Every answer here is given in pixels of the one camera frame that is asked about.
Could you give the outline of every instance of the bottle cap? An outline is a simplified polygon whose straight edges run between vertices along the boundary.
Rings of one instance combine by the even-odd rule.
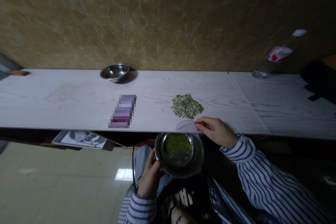
[[[306,34],[307,30],[306,29],[297,29],[294,33],[293,36],[295,37],[302,37],[304,34]]]

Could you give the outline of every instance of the brown textured wall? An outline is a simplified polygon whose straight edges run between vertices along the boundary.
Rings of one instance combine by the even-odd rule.
[[[310,28],[281,66],[336,51],[335,0],[1,0],[0,51],[28,68],[251,71]]]

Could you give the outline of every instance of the hand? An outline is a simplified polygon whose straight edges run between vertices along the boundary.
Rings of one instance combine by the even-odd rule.
[[[153,149],[146,162],[142,176],[138,179],[138,195],[140,197],[155,197],[158,191],[160,178],[165,174],[160,171],[161,163],[154,162],[155,149]]]
[[[236,134],[219,118],[201,117],[196,120],[195,126],[214,143],[222,147],[230,149],[238,141]]]

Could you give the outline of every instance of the metal bowl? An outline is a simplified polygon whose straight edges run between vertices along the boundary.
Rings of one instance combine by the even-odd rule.
[[[160,133],[155,141],[155,157],[162,163],[163,170],[170,176],[179,179],[198,174],[204,161],[204,147],[200,136],[197,134],[185,134],[191,144],[190,154],[182,150],[176,151],[173,156],[169,156],[163,147],[169,134]]]
[[[130,71],[129,66],[125,64],[116,64],[104,68],[100,72],[100,77],[103,79],[110,80],[112,82],[120,82],[126,79],[128,72]]]

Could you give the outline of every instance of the jeans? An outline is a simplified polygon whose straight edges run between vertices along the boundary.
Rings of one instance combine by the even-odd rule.
[[[140,178],[140,176],[143,174],[144,169],[145,169],[145,165],[147,162],[147,159],[149,157],[150,152],[152,151],[152,147],[150,147],[149,145],[144,145],[141,146],[138,151],[135,154],[135,158],[134,158],[134,171],[135,171],[135,182],[138,182],[138,179]],[[156,197],[158,197],[160,195],[160,193],[162,192],[162,190],[171,182],[173,181],[174,178],[169,176],[168,174],[165,174],[159,182],[159,188],[157,189],[157,194]]]

